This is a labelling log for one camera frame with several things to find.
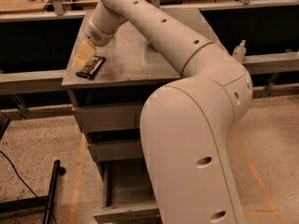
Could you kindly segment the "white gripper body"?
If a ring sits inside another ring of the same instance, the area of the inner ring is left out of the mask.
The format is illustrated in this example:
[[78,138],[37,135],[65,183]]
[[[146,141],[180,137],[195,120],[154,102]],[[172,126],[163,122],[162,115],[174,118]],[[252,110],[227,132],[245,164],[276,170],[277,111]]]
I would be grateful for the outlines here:
[[97,47],[106,46],[114,34],[113,22],[109,19],[97,20],[91,17],[85,30],[86,37]]

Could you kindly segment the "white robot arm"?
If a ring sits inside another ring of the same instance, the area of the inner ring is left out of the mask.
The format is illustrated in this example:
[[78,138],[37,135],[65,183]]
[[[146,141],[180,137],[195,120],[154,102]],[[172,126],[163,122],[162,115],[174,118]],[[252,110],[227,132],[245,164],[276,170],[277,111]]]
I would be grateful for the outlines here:
[[247,69],[146,0],[99,0],[86,30],[103,47],[129,21],[180,74],[140,117],[141,145],[163,224],[246,224],[225,139],[249,109]]

